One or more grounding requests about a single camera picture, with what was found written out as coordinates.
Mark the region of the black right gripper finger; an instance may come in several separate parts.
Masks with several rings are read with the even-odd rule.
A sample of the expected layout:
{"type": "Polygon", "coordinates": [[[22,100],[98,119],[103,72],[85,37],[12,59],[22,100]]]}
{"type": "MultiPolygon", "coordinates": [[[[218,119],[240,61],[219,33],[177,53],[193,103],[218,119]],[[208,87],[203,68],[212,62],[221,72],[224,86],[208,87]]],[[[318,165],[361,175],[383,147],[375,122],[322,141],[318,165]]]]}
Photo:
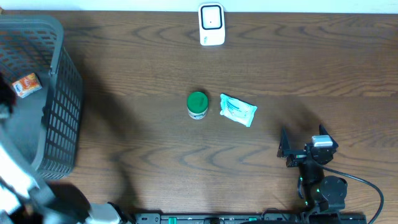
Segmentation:
{"type": "Polygon", "coordinates": [[[279,148],[277,151],[277,157],[288,157],[290,154],[290,144],[289,140],[287,137],[287,132],[284,128],[281,129],[281,134],[280,134],[280,142],[279,142],[279,148]]]}
{"type": "Polygon", "coordinates": [[[318,143],[321,147],[332,147],[337,149],[338,143],[329,135],[324,125],[319,125],[319,138],[320,142],[318,143]]]}

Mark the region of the teal wet wipes pack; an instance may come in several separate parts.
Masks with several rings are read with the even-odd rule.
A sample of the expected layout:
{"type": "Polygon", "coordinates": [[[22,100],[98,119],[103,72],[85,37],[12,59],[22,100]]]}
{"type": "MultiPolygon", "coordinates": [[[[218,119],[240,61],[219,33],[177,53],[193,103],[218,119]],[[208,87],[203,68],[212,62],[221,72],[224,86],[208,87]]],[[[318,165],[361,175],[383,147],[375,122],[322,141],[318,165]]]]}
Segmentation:
{"type": "Polygon", "coordinates": [[[223,93],[220,95],[220,100],[220,115],[243,124],[247,128],[251,126],[257,106],[243,102],[223,93]]]}

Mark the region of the green lid jar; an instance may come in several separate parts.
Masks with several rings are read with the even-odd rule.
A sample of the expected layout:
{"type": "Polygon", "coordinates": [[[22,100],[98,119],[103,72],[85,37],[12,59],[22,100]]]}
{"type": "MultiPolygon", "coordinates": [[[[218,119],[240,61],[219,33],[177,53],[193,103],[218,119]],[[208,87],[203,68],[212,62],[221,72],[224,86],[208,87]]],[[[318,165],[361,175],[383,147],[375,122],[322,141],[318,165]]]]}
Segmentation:
{"type": "Polygon", "coordinates": [[[193,119],[203,119],[208,112],[208,97],[200,91],[192,92],[187,98],[188,114],[193,119]]]}

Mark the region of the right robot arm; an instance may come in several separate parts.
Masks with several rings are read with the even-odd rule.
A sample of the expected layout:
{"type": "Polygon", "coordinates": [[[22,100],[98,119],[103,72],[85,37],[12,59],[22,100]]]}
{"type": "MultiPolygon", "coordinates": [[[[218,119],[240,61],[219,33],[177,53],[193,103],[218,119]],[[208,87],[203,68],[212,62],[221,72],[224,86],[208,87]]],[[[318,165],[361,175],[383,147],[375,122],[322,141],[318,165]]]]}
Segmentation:
{"type": "Polygon", "coordinates": [[[333,160],[337,148],[337,142],[322,125],[319,134],[312,136],[301,150],[291,148],[287,131],[281,131],[277,157],[285,158],[287,167],[299,169],[298,192],[306,202],[306,209],[300,214],[302,223],[337,222],[338,212],[345,208],[347,182],[324,174],[324,165],[333,160]]]}

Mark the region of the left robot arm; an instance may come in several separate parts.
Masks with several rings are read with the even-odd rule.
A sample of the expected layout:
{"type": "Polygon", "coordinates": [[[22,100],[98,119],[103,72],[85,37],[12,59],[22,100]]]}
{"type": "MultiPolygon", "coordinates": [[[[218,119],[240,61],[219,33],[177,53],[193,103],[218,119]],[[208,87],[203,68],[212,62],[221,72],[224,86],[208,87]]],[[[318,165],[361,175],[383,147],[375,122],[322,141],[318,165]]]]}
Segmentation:
{"type": "Polygon", "coordinates": [[[89,203],[72,184],[49,182],[27,159],[20,143],[37,141],[43,127],[18,118],[17,94],[1,80],[1,223],[135,223],[114,203],[89,203]]]}

